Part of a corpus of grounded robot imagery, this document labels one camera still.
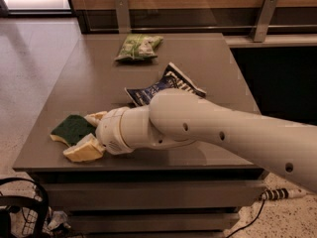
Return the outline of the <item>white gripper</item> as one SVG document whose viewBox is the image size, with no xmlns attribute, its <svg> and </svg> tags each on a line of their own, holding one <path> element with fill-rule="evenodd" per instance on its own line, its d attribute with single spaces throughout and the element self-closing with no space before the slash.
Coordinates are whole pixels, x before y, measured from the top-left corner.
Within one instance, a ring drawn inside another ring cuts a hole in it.
<svg viewBox="0 0 317 238">
<path fill-rule="evenodd" d="M 63 140 L 68 148 L 63 154 L 72 162 L 89 162 L 103 157 L 105 149 L 112 155 L 132 153 L 133 150 L 124 142 L 121 135 L 121 118 L 128 107 L 113 109 L 109 112 L 100 111 L 87 114 L 85 119 L 96 129 L 93 134 L 84 136 L 78 142 Z"/>
</svg>

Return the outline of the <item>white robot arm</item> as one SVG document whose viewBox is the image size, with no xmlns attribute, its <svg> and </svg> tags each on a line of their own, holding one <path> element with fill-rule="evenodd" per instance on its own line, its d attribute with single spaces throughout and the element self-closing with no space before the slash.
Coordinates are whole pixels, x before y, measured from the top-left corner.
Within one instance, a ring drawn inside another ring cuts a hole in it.
<svg viewBox="0 0 317 238">
<path fill-rule="evenodd" d="M 105 114 L 97 142 L 113 155 L 210 143 L 317 192 L 317 127 L 221 107 L 176 88 L 142 107 Z"/>
</svg>

